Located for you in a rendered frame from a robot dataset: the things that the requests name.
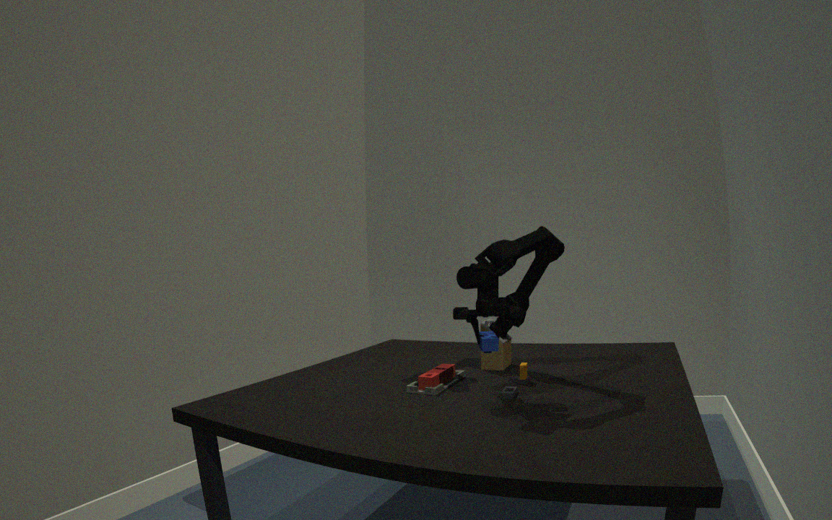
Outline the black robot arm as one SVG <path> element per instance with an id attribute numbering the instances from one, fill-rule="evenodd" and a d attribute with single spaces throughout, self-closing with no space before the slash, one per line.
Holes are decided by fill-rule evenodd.
<path id="1" fill-rule="evenodd" d="M 476 287 L 498 287 L 498 277 L 511 270 L 517 263 L 518 258 L 535 250 L 534 262 L 529 265 L 529 270 L 524 275 L 521 284 L 519 284 L 517 292 L 499 299 L 495 295 L 488 298 L 483 297 L 483 293 L 478 293 L 476 311 L 481 312 L 482 317 L 499 316 L 500 311 L 505 311 L 506 307 L 509 306 L 519 306 L 523 309 L 523 317 L 509 317 L 511 321 L 506 322 L 501 330 L 500 338 L 505 339 L 506 332 L 511 330 L 512 326 L 518 328 L 523 323 L 529 308 L 529 294 L 534 292 L 534 288 L 541 276 L 544 275 L 548 264 L 562 256 L 564 249 L 565 246 L 562 241 L 542 226 L 536 228 L 533 233 L 524 235 L 521 239 L 494 241 L 485 250 L 481 251 L 479 256 L 474 258 L 477 260 L 477 264 L 462 267 L 456 278 L 459 286 L 465 290 L 475 289 Z M 490 262 L 485 259 L 486 256 Z"/>

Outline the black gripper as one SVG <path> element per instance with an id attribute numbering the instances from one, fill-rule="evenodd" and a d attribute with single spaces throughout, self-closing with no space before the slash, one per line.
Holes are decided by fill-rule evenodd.
<path id="1" fill-rule="evenodd" d="M 492 298 L 494 295 L 498 299 L 498 287 L 477 287 L 477 296 L 478 293 L 483 293 L 483 297 Z M 454 315 L 453 319 L 460 320 L 466 319 L 467 323 L 471 323 L 474 328 L 474 333 L 479 345 L 481 345 L 481 339 L 479 334 L 478 324 L 479 321 L 477 320 L 477 316 L 482 316 L 481 312 L 477 312 L 476 310 L 468 310 L 467 307 L 455 307 L 454 308 Z M 505 311 L 500 311 L 500 315 L 498 317 L 498 322 L 496 322 L 496 336 L 500 338 L 501 330 L 504 328 L 506 322 L 511 321 L 509 319 L 520 319 L 523 317 L 523 309 L 518 305 L 511 305 L 506 307 Z"/>

